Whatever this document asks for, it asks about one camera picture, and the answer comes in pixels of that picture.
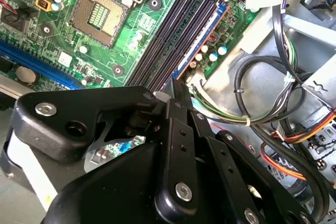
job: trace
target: motherboard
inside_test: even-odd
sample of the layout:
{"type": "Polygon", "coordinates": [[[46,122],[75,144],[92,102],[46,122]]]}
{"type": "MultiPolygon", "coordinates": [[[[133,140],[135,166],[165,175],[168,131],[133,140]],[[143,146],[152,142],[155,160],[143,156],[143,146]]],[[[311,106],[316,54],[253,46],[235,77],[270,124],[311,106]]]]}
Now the motherboard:
{"type": "Polygon", "coordinates": [[[35,91],[209,77],[257,12],[245,0],[0,0],[0,73],[35,91]]]}
{"type": "Polygon", "coordinates": [[[0,70],[36,91],[123,86],[173,2],[1,0],[0,70]]]}

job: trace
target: ram slot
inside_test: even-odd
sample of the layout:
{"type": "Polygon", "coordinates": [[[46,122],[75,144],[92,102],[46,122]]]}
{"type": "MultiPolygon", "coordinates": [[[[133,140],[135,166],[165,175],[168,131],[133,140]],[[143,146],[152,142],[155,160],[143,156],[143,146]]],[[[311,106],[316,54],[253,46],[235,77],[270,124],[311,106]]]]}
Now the ram slot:
{"type": "Polygon", "coordinates": [[[195,2],[196,0],[174,1],[173,6],[154,35],[154,38],[147,46],[132,75],[129,77],[126,83],[127,86],[143,84],[143,80],[151,73],[152,66],[160,59],[161,52],[169,44],[169,41],[179,29],[195,2]]]}
{"type": "Polygon", "coordinates": [[[159,68],[150,76],[145,87],[151,91],[159,90],[172,75],[184,58],[193,41],[198,37],[210,17],[216,11],[218,0],[204,0],[193,18],[183,30],[179,40],[168,51],[159,68]]]}

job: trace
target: red wire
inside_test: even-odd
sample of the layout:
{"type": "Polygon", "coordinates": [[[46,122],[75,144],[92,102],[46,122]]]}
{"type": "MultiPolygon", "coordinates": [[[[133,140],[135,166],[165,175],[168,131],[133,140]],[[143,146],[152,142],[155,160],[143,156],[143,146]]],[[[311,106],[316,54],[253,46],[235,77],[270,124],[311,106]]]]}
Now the red wire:
{"type": "Polygon", "coordinates": [[[8,10],[10,10],[12,13],[17,14],[17,10],[14,10],[10,5],[8,5],[5,1],[0,0],[0,3],[8,10]]]}
{"type": "Polygon", "coordinates": [[[225,130],[225,128],[223,128],[223,127],[220,127],[220,126],[218,126],[218,125],[215,125],[215,124],[210,124],[210,126],[211,126],[211,127],[214,127],[214,128],[221,129],[222,131],[224,131],[224,130],[225,130]]]}
{"type": "Polygon", "coordinates": [[[302,178],[300,178],[300,177],[295,176],[294,174],[290,174],[290,173],[286,172],[285,170],[279,169],[279,168],[276,167],[271,161],[269,161],[269,160],[264,156],[263,153],[260,153],[260,155],[261,155],[261,157],[266,161],[266,163],[268,163],[270,166],[272,166],[272,167],[275,168],[276,170],[278,170],[278,171],[280,171],[280,172],[282,172],[282,173],[285,173],[285,174],[287,174],[288,176],[291,176],[291,177],[294,177],[294,178],[298,178],[298,179],[302,179],[302,178]]]}

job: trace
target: blue pcie slot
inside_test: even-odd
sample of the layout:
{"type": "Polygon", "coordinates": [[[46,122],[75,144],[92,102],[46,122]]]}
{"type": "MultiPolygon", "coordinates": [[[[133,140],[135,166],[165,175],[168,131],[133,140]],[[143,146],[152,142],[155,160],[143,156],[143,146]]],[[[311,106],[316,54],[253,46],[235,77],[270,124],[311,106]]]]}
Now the blue pcie slot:
{"type": "Polygon", "coordinates": [[[196,38],[196,40],[191,45],[190,49],[188,50],[188,52],[186,54],[187,58],[184,58],[181,61],[181,63],[184,62],[183,65],[180,66],[181,65],[180,64],[178,66],[178,68],[174,71],[174,73],[173,73],[173,78],[174,79],[177,79],[180,76],[180,74],[183,73],[185,68],[190,64],[190,61],[193,59],[194,55],[198,52],[199,48],[203,45],[203,43],[205,42],[205,40],[207,39],[209,34],[213,31],[213,29],[215,28],[217,23],[221,20],[223,14],[226,12],[227,8],[228,8],[228,6],[225,3],[221,2],[219,4],[217,10],[213,13],[213,15],[209,19],[208,23],[204,27],[204,29],[206,29],[206,32],[204,33],[204,30],[201,31],[201,33],[200,33],[201,39],[200,39],[200,37],[196,38]]]}
{"type": "Polygon", "coordinates": [[[0,41],[0,54],[70,89],[80,89],[77,80],[4,41],[0,41]]]}

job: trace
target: green wire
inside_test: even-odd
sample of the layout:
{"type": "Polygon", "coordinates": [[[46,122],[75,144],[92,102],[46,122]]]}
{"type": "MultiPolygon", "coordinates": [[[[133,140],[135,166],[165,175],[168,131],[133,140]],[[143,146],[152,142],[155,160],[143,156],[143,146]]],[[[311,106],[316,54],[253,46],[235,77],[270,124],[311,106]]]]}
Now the green wire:
{"type": "MultiPolygon", "coordinates": [[[[296,60],[297,60],[297,55],[296,55],[296,51],[295,51],[295,48],[294,48],[294,45],[293,43],[288,39],[289,41],[289,45],[290,45],[290,50],[292,52],[292,62],[291,62],[291,65],[294,66],[296,64],[296,60]]],[[[242,118],[242,117],[238,117],[238,116],[231,116],[229,114],[226,114],[224,111],[221,111],[221,110],[218,110],[217,108],[215,108],[212,104],[210,104],[207,100],[203,100],[203,97],[202,95],[198,95],[196,92],[194,92],[194,95],[197,99],[197,101],[207,110],[210,110],[211,112],[213,112],[214,114],[218,115],[218,116],[222,116],[222,117],[225,117],[228,121],[238,121],[238,122],[246,122],[246,119],[245,118],[242,118]]],[[[257,121],[257,120],[260,120],[262,118],[264,118],[268,113],[264,113],[263,115],[260,115],[260,116],[255,116],[255,117],[252,117],[251,118],[251,121],[257,121]]]]}

